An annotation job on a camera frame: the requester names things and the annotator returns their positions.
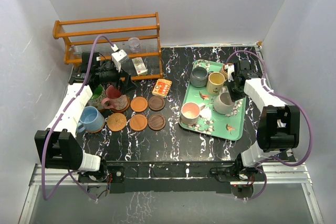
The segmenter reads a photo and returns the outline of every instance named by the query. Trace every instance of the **cork coaster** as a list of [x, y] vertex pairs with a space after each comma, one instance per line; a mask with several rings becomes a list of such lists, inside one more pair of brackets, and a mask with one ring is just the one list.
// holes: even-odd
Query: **cork coaster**
[[122, 113], [122, 112], [126, 111], [130, 107], [130, 104], [131, 104], [131, 100], [130, 100], [129, 97], [127, 97], [127, 105], [126, 105], [125, 108], [123, 108], [122, 110], [115, 110], [113, 108], [110, 108], [110, 110], [112, 110], [115, 113]]
[[134, 131], [142, 131], [147, 127], [147, 118], [144, 115], [137, 114], [130, 120], [130, 126]]
[[166, 125], [166, 118], [161, 114], [152, 115], [148, 119], [148, 126], [154, 131], [162, 130]]
[[153, 96], [148, 101], [149, 108], [153, 111], [160, 111], [165, 106], [165, 101], [162, 97]]
[[121, 113], [114, 113], [107, 119], [107, 126], [111, 131], [120, 131], [127, 125], [126, 117]]
[[89, 132], [89, 133], [97, 133], [97, 132], [100, 132], [100, 131], [104, 128], [104, 125], [105, 125], [105, 122], [104, 122], [103, 126], [102, 126], [99, 130], [97, 130], [97, 131], [87, 131], [87, 132]]
[[131, 108], [135, 112], [142, 112], [148, 107], [148, 102], [144, 97], [136, 97], [131, 101]]

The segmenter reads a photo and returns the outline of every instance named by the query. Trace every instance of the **green mug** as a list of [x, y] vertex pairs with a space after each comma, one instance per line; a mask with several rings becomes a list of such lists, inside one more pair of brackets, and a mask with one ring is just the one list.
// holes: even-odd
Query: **green mug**
[[97, 110], [102, 111], [104, 110], [103, 106], [101, 105], [102, 100], [106, 98], [106, 92], [103, 85], [99, 85], [93, 92], [92, 97], [88, 101], [90, 106], [97, 108]]

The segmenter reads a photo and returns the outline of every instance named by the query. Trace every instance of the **mug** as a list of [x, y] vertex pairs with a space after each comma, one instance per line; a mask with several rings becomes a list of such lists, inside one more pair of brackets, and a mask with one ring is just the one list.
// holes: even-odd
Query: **mug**
[[104, 109], [123, 110], [127, 104], [127, 95], [121, 94], [113, 85], [110, 85], [106, 89], [106, 98], [101, 101], [101, 105]]
[[224, 64], [219, 71], [222, 75], [224, 75], [225, 80], [227, 80], [227, 70], [229, 66], [233, 66], [233, 64], [232, 63]]
[[226, 91], [226, 88], [221, 88], [219, 96], [214, 101], [214, 109], [219, 114], [230, 114], [235, 106], [235, 102], [231, 100], [230, 94]]
[[102, 111], [104, 107], [101, 105], [102, 100], [106, 98], [106, 93], [103, 85], [99, 85], [93, 92], [92, 97], [88, 101], [89, 106], [97, 108], [99, 111]]
[[80, 116], [76, 131], [83, 132], [87, 130], [88, 132], [97, 132], [103, 128], [104, 124], [105, 118], [97, 108], [88, 106], [84, 108]]
[[190, 83], [196, 88], [206, 86], [208, 82], [208, 71], [203, 67], [196, 67], [191, 71]]
[[206, 84], [206, 91], [209, 94], [217, 95], [222, 88], [225, 81], [224, 75], [219, 72], [209, 74], [208, 83]]
[[196, 124], [205, 104], [198, 105], [194, 102], [187, 102], [181, 108], [181, 120], [184, 124], [193, 125]]

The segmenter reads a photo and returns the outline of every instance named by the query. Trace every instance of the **table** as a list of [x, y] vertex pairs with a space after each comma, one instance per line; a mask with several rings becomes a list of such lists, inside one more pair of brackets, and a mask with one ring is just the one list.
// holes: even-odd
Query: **table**
[[[253, 101], [247, 97], [244, 132], [240, 140], [211, 137], [182, 129], [178, 124], [179, 113], [188, 85], [193, 62], [206, 59], [224, 63], [234, 51], [250, 50], [255, 47], [174, 47], [163, 48], [162, 59], [164, 78], [173, 81], [165, 108], [160, 112], [149, 108], [143, 114], [149, 118], [154, 113], [162, 113], [166, 126], [161, 131], [147, 127], [142, 132], [135, 132], [127, 125], [121, 132], [111, 132], [107, 125], [99, 133], [81, 133], [77, 141], [87, 153], [101, 155], [107, 161], [233, 161], [237, 155], [248, 149], [256, 139], [260, 112]], [[255, 68], [260, 69], [259, 62], [247, 54], [239, 54], [232, 62], [250, 59]], [[131, 99], [143, 96], [149, 99], [156, 80], [137, 82], [137, 89], [128, 93]], [[111, 111], [105, 111], [106, 118]], [[129, 108], [124, 115], [128, 121], [135, 112]]]

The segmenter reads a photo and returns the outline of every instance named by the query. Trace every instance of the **red mug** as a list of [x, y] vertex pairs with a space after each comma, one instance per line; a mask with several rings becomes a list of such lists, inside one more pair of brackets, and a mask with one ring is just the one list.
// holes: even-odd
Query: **red mug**
[[121, 94], [113, 85], [106, 89], [106, 96], [107, 98], [101, 101], [104, 109], [123, 110], [128, 104], [127, 96]]

